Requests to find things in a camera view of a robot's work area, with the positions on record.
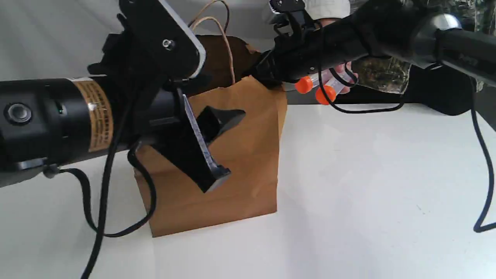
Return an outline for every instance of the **white table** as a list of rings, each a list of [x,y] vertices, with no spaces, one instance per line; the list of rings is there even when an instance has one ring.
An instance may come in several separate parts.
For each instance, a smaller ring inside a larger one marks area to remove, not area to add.
[[[495,132],[481,126],[495,151]],[[496,231],[472,232],[487,170],[469,114],[290,106],[280,158],[276,214],[156,239],[147,226],[106,239],[92,278],[494,278]],[[77,164],[94,191],[103,164]],[[107,230],[144,213],[120,154]],[[0,278],[80,276],[94,233],[70,175],[0,189],[0,221]]]

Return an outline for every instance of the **button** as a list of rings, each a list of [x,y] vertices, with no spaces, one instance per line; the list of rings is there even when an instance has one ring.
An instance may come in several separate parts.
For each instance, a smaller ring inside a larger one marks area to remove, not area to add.
[[[13,104],[7,108],[7,119],[14,124],[26,124],[31,120],[31,109],[24,104]]]

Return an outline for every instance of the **orange cap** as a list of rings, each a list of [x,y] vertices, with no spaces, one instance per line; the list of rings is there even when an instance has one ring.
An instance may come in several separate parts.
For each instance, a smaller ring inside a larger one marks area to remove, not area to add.
[[[295,84],[296,90],[301,94],[307,94],[313,88],[313,82],[309,76],[302,77],[300,81]]]
[[[332,88],[331,86],[328,86],[328,85],[325,85],[324,86],[324,89],[325,89],[325,92],[327,93],[327,96],[329,97],[329,99],[334,102],[336,100],[336,90],[334,90],[334,88]],[[319,102],[321,105],[324,105],[324,106],[328,106],[330,105],[329,102],[327,101],[327,99],[325,98],[324,94],[322,93],[322,90],[320,89],[317,89],[317,92],[315,93],[315,98],[317,99],[317,102]]]

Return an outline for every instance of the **white shirt sleeve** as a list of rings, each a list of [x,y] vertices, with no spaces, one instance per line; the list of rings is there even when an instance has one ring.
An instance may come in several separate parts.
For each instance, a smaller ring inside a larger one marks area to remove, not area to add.
[[[312,19],[343,18],[350,15],[349,0],[304,0]]]

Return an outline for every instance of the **orange label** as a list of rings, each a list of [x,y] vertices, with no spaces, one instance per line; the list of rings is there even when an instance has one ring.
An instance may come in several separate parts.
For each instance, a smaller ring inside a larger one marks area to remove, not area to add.
[[[110,102],[100,85],[90,78],[70,79],[88,104],[91,121],[89,152],[108,149],[114,135],[114,119]]]

